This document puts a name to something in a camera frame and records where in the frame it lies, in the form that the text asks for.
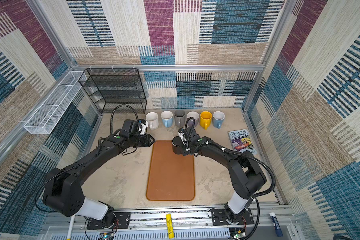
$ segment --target brown tray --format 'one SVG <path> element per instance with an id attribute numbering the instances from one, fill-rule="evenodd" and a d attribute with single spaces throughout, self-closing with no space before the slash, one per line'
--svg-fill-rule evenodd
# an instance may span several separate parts
<path id="1" fill-rule="evenodd" d="M 171 141 L 156 141 L 149 168 L 147 199 L 191 201 L 195 198 L 193 156 L 177 155 Z"/>

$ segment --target yellow mug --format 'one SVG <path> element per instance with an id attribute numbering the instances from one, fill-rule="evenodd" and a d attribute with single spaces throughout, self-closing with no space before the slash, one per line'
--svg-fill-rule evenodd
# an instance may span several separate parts
<path id="1" fill-rule="evenodd" d="M 212 114 L 208 111 L 204 111 L 200 114 L 200 126 L 204 127 L 206 130 L 210 125 L 212 121 Z"/>

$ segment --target gray mug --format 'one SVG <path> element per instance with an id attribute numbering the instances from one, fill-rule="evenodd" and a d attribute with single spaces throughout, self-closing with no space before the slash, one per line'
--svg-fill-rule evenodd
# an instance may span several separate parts
<path id="1" fill-rule="evenodd" d="M 184 127 L 186 120 L 187 120 L 187 117 L 185 116 L 184 110 L 176 110 L 175 111 L 175 125 L 177 127 Z"/>

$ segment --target light blue mug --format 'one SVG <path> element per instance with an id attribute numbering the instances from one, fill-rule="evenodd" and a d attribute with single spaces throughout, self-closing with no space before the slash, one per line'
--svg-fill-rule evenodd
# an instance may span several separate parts
<path id="1" fill-rule="evenodd" d="M 171 111 L 164 111 L 161 113 L 161 119 L 165 127 L 170 127 L 173 123 L 173 113 Z"/>
<path id="2" fill-rule="evenodd" d="M 216 111 L 213 113 L 213 126 L 217 128 L 221 128 L 221 125 L 223 124 L 223 121 L 225 119 L 225 114 L 220 111 Z"/>

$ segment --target wire mesh shelf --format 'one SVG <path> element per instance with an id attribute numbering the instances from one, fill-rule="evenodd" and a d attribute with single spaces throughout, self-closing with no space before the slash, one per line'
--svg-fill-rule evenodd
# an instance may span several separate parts
<path id="1" fill-rule="evenodd" d="M 145 113 L 145 97 L 139 70 L 134 68 L 87 68 L 79 83 L 96 105 L 100 113 L 111 113 L 120 104 L 133 107 L 137 113 Z M 131 113 L 126 107 L 116 113 Z"/>
<path id="2" fill-rule="evenodd" d="M 50 134 L 80 90 L 81 71 L 68 73 L 31 116 L 24 128 L 31 134 Z"/>

